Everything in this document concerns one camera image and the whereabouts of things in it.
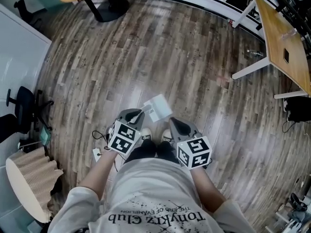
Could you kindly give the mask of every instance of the black chair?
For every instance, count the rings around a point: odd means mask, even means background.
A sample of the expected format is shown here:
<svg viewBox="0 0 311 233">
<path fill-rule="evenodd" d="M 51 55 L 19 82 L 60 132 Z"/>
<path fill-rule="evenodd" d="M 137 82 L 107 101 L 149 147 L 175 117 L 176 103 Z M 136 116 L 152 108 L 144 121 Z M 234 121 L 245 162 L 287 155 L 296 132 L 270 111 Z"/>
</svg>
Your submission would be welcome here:
<svg viewBox="0 0 311 233">
<path fill-rule="evenodd" d="M 8 90 L 6 98 L 6 106 L 9 103 L 15 104 L 15 115 L 8 114 L 0 117 L 0 143 L 14 133 L 20 132 L 23 134 L 28 133 L 31 128 L 31 123 L 34 123 L 34 130 L 39 131 L 37 128 L 38 119 L 48 129 L 49 127 L 41 116 L 41 112 L 48 105 L 53 105 L 54 101 L 48 101 L 39 106 L 39 95 L 42 94 L 41 90 L 38 90 L 36 99 L 30 90 L 21 86 L 18 90 L 16 100 L 10 97 L 11 90 Z"/>
<path fill-rule="evenodd" d="M 308 209 L 308 206 L 301 202 L 295 193 L 291 194 L 290 204 L 296 211 L 305 212 Z"/>
</svg>

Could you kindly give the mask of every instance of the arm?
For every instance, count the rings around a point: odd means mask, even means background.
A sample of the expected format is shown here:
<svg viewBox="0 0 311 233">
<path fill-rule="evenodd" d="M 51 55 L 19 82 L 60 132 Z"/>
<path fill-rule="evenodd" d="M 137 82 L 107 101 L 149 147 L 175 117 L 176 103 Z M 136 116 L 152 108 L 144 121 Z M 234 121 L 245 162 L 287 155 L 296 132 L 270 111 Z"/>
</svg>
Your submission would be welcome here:
<svg viewBox="0 0 311 233">
<path fill-rule="evenodd" d="M 100 200 L 103 196 L 108 175 L 117 155 L 118 153 L 113 150 L 106 151 L 96 163 L 95 167 L 93 167 L 84 180 L 81 181 L 79 186 L 93 190 Z"/>
<path fill-rule="evenodd" d="M 224 232 L 256 233 L 247 222 L 238 204 L 225 199 L 202 167 L 192 169 L 190 172 L 201 203 L 213 213 L 213 218 Z"/>
<path fill-rule="evenodd" d="M 105 152 L 79 187 L 69 192 L 64 206 L 51 222 L 48 233 L 75 233 L 87 229 L 89 222 L 98 219 L 98 202 L 117 155 L 115 151 Z"/>
<path fill-rule="evenodd" d="M 226 198 L 217 190 L 202 167 L 194 168 L 190 170 L 190 173 L 201 203 L 209 212 L 214 213 L 226 201 Z"/>
</svg>

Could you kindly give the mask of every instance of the white shoe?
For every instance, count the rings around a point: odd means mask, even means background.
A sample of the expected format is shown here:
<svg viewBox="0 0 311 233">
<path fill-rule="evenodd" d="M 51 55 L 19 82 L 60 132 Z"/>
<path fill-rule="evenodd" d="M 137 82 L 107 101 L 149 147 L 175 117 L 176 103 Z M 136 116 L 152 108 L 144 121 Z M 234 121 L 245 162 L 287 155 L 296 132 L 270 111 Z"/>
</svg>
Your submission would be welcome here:
<svg viewBox="0 0 311 233">
<path fill-rule="evenodd" d="M 169 129 L 166 129 L 162 133 L 161 142 L 164 142 L 164 141 L 168 141 L 169 143 L 173 142 L 171 131 Z"/>
<path fill-rule="evenodd" d="M 152 133 L 149 128 L 143 128 L 141 131 L 141 139 L 144 141 L 146 139 L 152 140 Z"/>
</svg>

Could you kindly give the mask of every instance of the white t-shirt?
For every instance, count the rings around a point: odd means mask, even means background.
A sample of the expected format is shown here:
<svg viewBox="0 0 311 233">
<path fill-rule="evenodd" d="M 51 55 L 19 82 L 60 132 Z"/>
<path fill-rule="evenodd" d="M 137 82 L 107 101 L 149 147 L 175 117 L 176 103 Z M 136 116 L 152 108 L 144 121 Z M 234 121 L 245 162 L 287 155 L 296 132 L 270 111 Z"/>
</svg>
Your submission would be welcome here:
<svg viewBox="0 0 311 233">
<path fill-rule="evenodd" d="M 205 212 L 190 172 L 178 164 L 146 158 L 120 169 L 108 208 L 88 188 L 76 187 L 51 222 L 49 233 L 254 233 L 237 203 L 227 200 L 214 213 Z"/>
</svg>

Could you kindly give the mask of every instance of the black table leg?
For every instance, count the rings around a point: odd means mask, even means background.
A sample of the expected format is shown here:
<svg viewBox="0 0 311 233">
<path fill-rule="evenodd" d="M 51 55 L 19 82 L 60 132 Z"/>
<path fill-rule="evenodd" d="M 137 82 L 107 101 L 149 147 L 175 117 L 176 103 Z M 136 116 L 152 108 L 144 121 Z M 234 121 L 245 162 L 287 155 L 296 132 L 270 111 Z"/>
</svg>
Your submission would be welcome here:
<svg viewBox="0 0 311 233">
<path fill-rule="evenodd" d="M 102 15 L 100 14 L 100 12 L 96 9 L 95 5 L 93 4 L 92 0 L 84 0 L 86 2 L 86 4 L 89 6 L 89 8 L 91 9 L 91 11 L 93 12 L 96 20 L 98 20 L 99 22 L 104 22 L 104 19 L 102 17 Z"/>
<path fill-rule="evenodd" d="M 85 0 L 96 20 L 99 22 L 108 22 L 123 16 L 130 4 L 127 0 L 107 0 L 97 9 L 91 0 Z"/>
</svg>

